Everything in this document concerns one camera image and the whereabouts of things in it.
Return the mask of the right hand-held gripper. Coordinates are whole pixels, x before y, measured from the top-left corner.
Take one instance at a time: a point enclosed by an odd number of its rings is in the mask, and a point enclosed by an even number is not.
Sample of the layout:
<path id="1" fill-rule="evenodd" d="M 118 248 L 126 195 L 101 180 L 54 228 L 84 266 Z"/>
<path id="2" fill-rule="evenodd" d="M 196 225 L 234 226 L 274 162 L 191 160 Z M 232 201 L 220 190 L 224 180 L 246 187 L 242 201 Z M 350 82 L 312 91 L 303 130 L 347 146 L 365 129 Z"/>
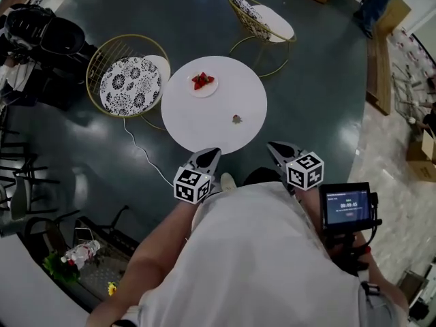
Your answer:
<path id="1" fill-rule="evenodd" d="M 286 171 L 289 185 L 307 191 L 323 182 L 324 161 L 316 153 L 301 156 L 303 149 L 282 141 L 270 141 L 266 147 L 275 165 L 283 172 Z"/>

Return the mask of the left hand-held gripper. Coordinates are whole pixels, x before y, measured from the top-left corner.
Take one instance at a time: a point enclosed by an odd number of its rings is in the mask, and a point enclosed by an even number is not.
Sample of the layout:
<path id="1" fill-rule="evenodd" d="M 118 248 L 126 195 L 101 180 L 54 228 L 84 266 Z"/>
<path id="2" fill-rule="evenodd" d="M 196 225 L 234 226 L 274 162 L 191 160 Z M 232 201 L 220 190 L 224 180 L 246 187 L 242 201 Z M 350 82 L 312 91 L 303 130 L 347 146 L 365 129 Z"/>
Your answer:
<path id="1" fill-rule="evenodd" d="M 174 177 L 174 197 L 190 204 L 198 204 L 218 192 L 215 170 L 220 158 L 221 149 L 217 147 L 194 153 Z"/>

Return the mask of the white plate with strawberries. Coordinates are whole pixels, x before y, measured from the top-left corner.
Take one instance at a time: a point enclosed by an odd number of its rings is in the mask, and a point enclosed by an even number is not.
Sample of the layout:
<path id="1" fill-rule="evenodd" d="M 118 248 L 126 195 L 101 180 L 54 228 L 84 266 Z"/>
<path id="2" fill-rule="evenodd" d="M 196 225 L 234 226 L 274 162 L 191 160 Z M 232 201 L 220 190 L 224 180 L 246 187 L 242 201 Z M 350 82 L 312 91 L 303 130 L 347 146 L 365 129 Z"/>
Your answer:
<path id="1" fill-rule="evenodd" d="M 195 74 L 192 74 L 190 76 L 187 77 L 187 90 L 188 93 L 191 94 L 193 97 L 196 98 L 205 98 L 205 97 L 209 97 L 211 96 L 217 89 L 219 86 L 219 79 L 218 77 L 216 77 L 214 74 L 210 73 L 210 72 L 204 72 L 207 76 L 212 76 L 215 78 L 215 80 L 213 82 L 203 82 L 204 86 L 195 91 L 194 90 L 194 83 L 191 79 L 194 76 L 200 75 L 202 72 L 198 72 Z"/>

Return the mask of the person's left forearm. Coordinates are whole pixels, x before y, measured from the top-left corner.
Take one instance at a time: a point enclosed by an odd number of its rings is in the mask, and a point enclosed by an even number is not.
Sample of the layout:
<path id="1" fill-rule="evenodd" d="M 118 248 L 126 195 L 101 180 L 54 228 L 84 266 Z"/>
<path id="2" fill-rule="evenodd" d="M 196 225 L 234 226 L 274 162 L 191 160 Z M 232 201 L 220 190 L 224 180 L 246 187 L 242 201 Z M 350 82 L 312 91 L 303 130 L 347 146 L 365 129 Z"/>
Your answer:
<path id="1" fill-rule="evenodd" d="M 197 204 L 179 202 L 174 210 L 140 243 L 116 292 L 89 315 L 86 327 L 111 327 L 142 295 L 166 278 L 191 234 Z"/>

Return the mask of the person's white shoe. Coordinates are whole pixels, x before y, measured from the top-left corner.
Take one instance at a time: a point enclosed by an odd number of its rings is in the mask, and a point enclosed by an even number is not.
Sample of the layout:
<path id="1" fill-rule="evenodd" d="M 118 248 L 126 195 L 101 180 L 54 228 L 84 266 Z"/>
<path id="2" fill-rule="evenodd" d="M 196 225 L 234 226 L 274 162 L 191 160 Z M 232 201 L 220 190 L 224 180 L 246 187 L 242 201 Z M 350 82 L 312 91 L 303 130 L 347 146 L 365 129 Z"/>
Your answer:
<path id="1" fill-rule="evenodd" d="M 224 172 L 220 178 L 221 190 L 223 192 L 228 192 L 235 190 L 237 188 L 236 183 L 232 175 L 228 172 Z"/>

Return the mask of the person's black trousers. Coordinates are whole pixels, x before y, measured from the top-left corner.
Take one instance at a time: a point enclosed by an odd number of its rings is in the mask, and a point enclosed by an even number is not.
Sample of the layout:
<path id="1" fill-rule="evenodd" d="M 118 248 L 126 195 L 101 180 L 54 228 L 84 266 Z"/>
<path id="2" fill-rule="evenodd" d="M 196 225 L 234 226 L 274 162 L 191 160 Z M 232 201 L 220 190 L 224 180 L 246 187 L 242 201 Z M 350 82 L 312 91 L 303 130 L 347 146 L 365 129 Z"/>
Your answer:
<path id="1" fill-rule="evenodd" d="M 260 167 L 254 170 L 244 181 L 243 185 L 259 183 L 281 182 L 281 175 L 270 168 Z"/>

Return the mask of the round white table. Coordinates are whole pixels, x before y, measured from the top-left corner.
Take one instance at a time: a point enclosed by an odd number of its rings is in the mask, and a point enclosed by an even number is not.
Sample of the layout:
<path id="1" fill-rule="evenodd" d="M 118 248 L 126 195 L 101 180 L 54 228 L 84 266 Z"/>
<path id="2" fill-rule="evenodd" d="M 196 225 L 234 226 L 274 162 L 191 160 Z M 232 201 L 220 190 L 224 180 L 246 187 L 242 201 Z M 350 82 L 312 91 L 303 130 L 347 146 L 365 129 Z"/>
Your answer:
<path id="1" fill-rule="evenodd" d="M 187 77 L 210 72 L 219 79 L 209 97 L 188 93 Z M 258 75 L 244 63 L 223 56 L 194 59 L 170 78 L 161 97 L 163 123 L 171 137 L 193 153 L 218 147 L 233 153 L 250 143 L 261 130 L 267 113 L 267 96 Z M 237 114 L 242 122 L 234 124 Z"/>

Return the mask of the person's white shirt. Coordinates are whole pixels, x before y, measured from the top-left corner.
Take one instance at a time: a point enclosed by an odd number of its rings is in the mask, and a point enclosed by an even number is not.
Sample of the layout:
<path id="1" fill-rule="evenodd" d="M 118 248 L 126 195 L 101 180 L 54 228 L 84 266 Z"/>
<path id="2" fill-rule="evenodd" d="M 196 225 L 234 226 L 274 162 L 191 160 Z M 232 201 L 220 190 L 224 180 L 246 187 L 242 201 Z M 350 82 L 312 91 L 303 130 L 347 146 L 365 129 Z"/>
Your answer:
<path id="1" fill-rule="evenodd" d="M 357 278 L 281 183 L 211 196 L 140 327 L 359 327 Z"/>

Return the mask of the wooden bench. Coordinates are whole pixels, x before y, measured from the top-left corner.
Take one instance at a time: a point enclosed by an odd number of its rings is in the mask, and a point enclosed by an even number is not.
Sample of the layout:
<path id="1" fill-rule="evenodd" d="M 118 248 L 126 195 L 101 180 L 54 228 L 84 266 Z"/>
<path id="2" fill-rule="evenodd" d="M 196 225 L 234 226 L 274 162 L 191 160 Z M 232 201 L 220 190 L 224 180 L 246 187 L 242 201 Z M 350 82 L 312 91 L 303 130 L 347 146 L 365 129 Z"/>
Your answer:
<path id="1" fill-rule="evenodd" d="M 386 34 L 375 28 L 367 40 L 366 101 L 384 116 L 391 112 L 391 71 Z"/>

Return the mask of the black mesh table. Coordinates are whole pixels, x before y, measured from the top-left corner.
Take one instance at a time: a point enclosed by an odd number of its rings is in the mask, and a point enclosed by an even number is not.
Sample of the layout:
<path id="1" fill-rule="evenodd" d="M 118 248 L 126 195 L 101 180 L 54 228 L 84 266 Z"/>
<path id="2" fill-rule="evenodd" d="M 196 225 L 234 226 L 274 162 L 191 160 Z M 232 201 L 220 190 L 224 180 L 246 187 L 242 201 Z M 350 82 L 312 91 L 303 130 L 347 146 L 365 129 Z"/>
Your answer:
<path id="1" fill-rule="evenodd" d="M 97 225 L 85 216 L 77 218 L 74 244 L 96 240 L 101 248 L 80 269 L 80 285 L 96 299 L 109 295 L 110 283 L 119 284 L 136 247 L 137 241 L 110 225 Z"/>

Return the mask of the water bottle red label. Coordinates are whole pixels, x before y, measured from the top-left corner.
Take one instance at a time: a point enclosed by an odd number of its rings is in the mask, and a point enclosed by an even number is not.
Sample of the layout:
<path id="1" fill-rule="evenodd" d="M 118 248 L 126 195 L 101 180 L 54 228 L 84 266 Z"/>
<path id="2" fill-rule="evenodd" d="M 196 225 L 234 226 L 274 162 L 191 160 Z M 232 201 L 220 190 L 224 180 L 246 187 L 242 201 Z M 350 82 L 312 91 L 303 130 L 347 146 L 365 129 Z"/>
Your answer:
<path id="1" fill-rule="evenodd" d="M 91 240 L 86 243 L 79 244 L 70 250 L 66 251 L 64 254 L 64 261 L 72 260 L 77 262 L 78 260 L 86 261 L 100 250 L 101 245 L 97 240 Z"/>
<path id="2" fill-rule="evenodd" d="M 75 265 L 78 270 L 81 270 L 87 260 L 84 252 L 80 251 L 67 251 L 62 257 L 62 263 L 67 263 L 70 266 Z"/>

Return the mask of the tan flat carton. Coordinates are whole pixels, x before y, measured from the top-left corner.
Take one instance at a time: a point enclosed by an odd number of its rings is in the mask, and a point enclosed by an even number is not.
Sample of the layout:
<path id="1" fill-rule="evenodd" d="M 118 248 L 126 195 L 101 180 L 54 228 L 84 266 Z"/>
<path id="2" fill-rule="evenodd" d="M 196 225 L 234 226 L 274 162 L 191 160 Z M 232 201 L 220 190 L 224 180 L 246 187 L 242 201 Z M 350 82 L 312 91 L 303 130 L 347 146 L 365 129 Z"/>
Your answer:
<path id="1" fill-rule="evenodd" d="M 391 0 L 375 24 L 375 30 L 383 35 L 391 34 L 411 12 L 404 0 Z"/>

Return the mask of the black metal chair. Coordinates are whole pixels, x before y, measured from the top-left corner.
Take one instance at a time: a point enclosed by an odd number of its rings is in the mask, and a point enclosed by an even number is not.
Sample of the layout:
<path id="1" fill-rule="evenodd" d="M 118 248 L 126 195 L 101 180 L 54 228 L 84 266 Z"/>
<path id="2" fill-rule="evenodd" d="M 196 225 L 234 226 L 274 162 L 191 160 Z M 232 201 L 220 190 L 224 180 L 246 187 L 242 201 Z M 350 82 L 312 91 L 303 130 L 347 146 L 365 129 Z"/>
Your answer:
<path id="1" fill-rule="evenodd" d="M 30 212 L 24 219 L 20 219 L 18 221 L 23 221 L 30 216 L 45 215 L 56 213 L 58 211 L 57 207 L 34 210 L 33 204 L 48 199 L 46 194 L 37 193 L 36 187 L 43 184 L 58 185 L 60 182 L 47 178 L 35 177 L 35 173 L 37 171 L 46 170 L 47 167 L 34 166 L 37 155 L 29 150 L 29 145 L 27 143 L 5 143 L 2 141 L 2 139 L 0 139 L 0 160 L 15 161 L 18 158 L 22 160 L 22 165 L 20 167 L 7 167 L 0 164 L 0 228 L 3 228 L 10 223 L 17 222 L 13 221 L 10 215 L 10 200 L 15 190 L 16 175 L 25 177 L 30 182 L 32 187 Z"/>

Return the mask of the black round chair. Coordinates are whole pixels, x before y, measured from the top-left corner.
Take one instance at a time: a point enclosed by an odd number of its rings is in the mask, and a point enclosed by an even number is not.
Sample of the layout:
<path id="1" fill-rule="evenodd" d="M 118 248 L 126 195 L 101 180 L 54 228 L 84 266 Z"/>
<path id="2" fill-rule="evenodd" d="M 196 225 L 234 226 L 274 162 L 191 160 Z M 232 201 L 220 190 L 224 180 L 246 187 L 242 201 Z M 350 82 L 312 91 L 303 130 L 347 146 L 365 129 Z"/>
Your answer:
<path id="1" fill-rule="evenodd" d="M 56 219 L 32 217 L 28 220 L 22 241 L 37 264 L 42 264 L 51 253 L 64 254 L 69 249 L 61 231 L 61 222 L 79 212 L 76 210 Z"/>

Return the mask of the grey padded chair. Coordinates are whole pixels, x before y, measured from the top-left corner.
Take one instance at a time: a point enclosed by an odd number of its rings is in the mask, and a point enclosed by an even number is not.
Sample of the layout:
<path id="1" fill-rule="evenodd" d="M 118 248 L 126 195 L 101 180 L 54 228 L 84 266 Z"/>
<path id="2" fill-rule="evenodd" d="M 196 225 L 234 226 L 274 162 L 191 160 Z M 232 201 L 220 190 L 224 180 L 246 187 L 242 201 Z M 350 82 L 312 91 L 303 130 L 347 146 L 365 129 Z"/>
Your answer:
<path id="1" fill-rule="evenodd" d="M 10 215 L 13 221 L 24 219 L 31 209 L 30 182 L 23 176 L 15 176 L 15 190 L 10 200 Z"/>

